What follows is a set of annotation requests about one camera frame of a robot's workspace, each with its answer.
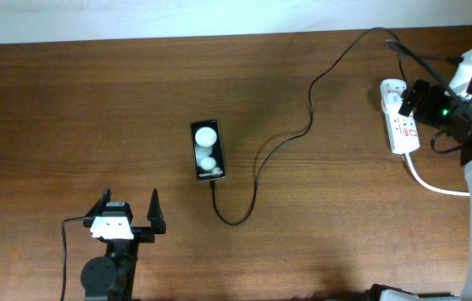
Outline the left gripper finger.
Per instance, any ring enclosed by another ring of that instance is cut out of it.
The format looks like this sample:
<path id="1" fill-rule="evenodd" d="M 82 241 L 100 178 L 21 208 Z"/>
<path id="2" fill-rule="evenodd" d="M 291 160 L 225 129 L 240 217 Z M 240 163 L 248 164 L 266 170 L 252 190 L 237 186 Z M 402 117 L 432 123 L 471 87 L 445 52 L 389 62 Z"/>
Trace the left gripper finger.
<path id="1" fill-rule="evenodd" d="M 149 209 L 146 216 L 147 220 L 151 224 L 151 230 L 154 234 L 166 233 L 166 222 L 162 214 L 158 191 L 156 188 L 152 191 Z"/>
<path id="2" fill-rule="evenodd" d="M 85 214 L 86 219 L 94 219 L 97 216 L 100 216 L 101 213 L 105 210 L 105 206 L 111 199 L 111 190 L 106 188 L 99 200 L 88 210 Z"/>

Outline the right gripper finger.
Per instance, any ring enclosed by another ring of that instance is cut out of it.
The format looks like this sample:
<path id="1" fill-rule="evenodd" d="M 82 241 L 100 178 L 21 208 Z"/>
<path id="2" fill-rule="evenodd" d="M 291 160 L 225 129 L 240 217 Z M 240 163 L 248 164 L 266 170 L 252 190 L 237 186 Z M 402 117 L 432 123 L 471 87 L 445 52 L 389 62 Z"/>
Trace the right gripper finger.
<path id="1" fill-rule="evenodd" d="M 462 62 L 449 82 L 449 87 L 459 96 L 467 97 L 467 89 L 472 79 L 472 49 L 461 55 Z"/>
<path id="2" fill-rule="evenodd" d="M 418 90 L 419 80 L 416 79 L 402 92 L 401 96 L 403 102 L 398 110 L 400 115 L 409 117 L 415 111 L 418 103 Z"/>

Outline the black smartphone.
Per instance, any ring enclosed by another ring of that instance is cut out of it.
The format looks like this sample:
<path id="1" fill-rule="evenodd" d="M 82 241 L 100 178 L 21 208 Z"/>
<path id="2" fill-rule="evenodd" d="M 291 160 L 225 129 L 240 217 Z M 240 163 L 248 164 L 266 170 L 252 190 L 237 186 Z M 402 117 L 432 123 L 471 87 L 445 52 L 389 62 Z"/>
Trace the black smartphone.
<path id="1" fill-rule="evenodd" d="M 226 176 L 223 144 L 217 120 L 190 124 L 195 170 L 199 181 L 215 181 Z"/>

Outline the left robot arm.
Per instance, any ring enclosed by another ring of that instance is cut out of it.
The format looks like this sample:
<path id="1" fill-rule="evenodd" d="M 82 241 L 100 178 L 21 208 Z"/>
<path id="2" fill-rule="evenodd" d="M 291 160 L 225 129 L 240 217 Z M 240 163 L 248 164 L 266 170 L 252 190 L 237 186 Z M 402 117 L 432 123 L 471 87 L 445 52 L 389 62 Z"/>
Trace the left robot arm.
<path id="1" fill-rule="evenodd" d="M 105 244 L 105 254 L 89 260 L 80 282 L 86 300 L 126 301 L 132 299 L 139 245 L 154 243 L 166 232 L 157 190 L 153 190 L 146 214 L 148 227 L 131 225 L 133 214 L 126 202 L 113 202 L 106 189 L 86 213 L 83 224 L 91 236 Z"/>

